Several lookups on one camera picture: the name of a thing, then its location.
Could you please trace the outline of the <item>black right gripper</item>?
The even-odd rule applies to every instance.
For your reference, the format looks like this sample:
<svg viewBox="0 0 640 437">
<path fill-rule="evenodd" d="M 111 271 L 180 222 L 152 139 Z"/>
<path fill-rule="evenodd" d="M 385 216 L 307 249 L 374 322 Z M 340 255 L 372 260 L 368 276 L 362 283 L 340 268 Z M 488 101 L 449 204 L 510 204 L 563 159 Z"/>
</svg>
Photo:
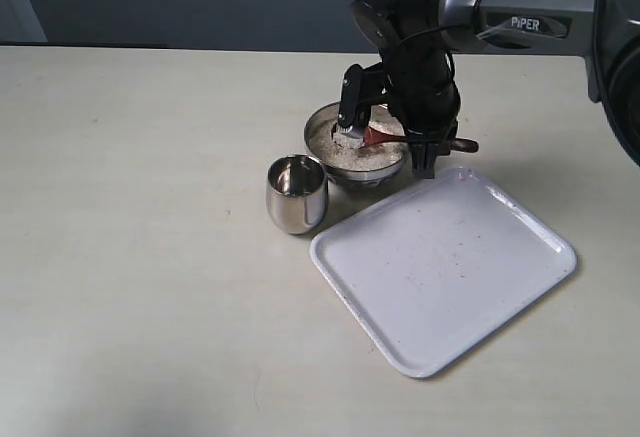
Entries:
<svg viewBox="0 0 640 437">
<path fill-rule="evenodd" d="M 399 119 L 410 132 L 413 176 L 433 178 L 439 156 L 449 155 L 460 110 L 455 69 L 448 51 L 406 43 L 382 55 Z"/>
</svg>

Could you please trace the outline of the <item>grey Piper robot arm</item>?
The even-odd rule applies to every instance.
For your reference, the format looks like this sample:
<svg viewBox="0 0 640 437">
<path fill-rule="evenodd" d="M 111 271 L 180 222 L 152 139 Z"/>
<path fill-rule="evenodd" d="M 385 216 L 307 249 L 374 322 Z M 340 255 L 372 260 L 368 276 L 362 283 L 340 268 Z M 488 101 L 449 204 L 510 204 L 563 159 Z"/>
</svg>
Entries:
<svg viewBox="0 0 640 437">
<path fill-rule="evenodd" d="M 380 62 L 345 72 L 338 131 L 363 139 L 374 106 L 403 127 L 412 171 L 474 153 L 457 135 L 457 54 L 573 56 L 626 154 L 639 156 L 639 0 L 354 0 L 354 21 Z"/>
</svg>

